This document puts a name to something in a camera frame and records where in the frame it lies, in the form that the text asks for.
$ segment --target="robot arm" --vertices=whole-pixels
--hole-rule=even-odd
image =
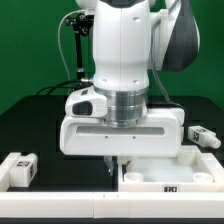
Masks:
[[[97,0],[76,0],[76,2],[83,9],[95,9],[97,4]],[[156,0],[149,0],[149,6],[153,7],[155,2]],[[156,69],[179,72],[187,68],[197,57],[200,46],[199,31],[189,0],[165,0],[165,3],[167,9],[150,13],[149,29],[153,28],[158,20],[161,21],[155,31]],[[148,68],[152,69],[151,54]]]

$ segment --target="black label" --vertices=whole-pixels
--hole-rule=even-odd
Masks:
[[[199,142],[199,134],[197,132],[194,132],[193,140],[196,142]]]
[[[20,167],[26,167],[30,164],[30,162],[27,162],[27,161],[20,161],[18,162],[17,166],[20,166]]]
[[[164,192],[178,192],[178,187],[177,186],[166,186],[163,188]]]
[[[203,132],[207,132],[207,130],[205,130],[205,129],[203,129],[203,128],[197,129],[196,131],[197,131],[197,132],[201,132],[201,133],[203,133]]]

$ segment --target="white plastic housing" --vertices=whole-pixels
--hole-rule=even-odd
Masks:
[[[94,85],[111,91],[147,88],[150,35],[148,0],[122,9],[98,1],[93,31]]]
[[[97,0],[76,0],[81,9],[95,9]]]
[[[221,141],[216,138],[216,133],[201,126],[189,127],[188,139],[204,148],[211,147],[218,149],[221,146]]]
[[[37,160],[35,154],[21,156],[10,170],[10,186],[29,187],[37,173]]]
[[[103,119],[66,116],[60,148],[66,155],[175,157],[183,120],[179,108],[151,109],[131,129],[109,128]]]
[[[68,116],[75,117],[72,108],[74,104],[89,102],[92,104],[93,111],[88,117],[104,117],[107,115],[107,98],[94,91],[93,86],[73,92],[66,101],[65,111]]]

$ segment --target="black cable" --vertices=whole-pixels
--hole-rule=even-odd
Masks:
[[[73,89],[74,87],[69,87],[69,86],[48,86],[48,87],[45,87],[41,90],[39,90],[36,95],[40,95],[41,92],[43,92],[44,90],[47,90],[47,89]]]
[[[72,89],[72,90],[80,90],[80,89],[84,89],[86,87],[89,87],[89,85],[85,85],[85,86],[48,86],[48,87],[45,87],[41,90],[39,90],[36,95],[40,95],[41,92],[43,92],[44,90],[47,90],[47,89],[51,89],[53,91],[57,90],[57,89]]]
[[[57,86],[65,86],[65,85],[72,84],[72,83],[81,83],[81,80],[74,79],[74,80],[61,82],[61,83],[55,85],[55,88],[52,87],[51,90],[49,90],[46,95],[50,95],[52,92],[54,92],[55,89],[57,89]]]

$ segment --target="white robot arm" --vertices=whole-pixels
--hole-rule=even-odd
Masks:
[[[73,92],[60,134],[68,155],[174,157],[184,111],[146,106],[147,70],[181,71],[199,50],[189,0],[77,0],[95,9],[93,86]]]

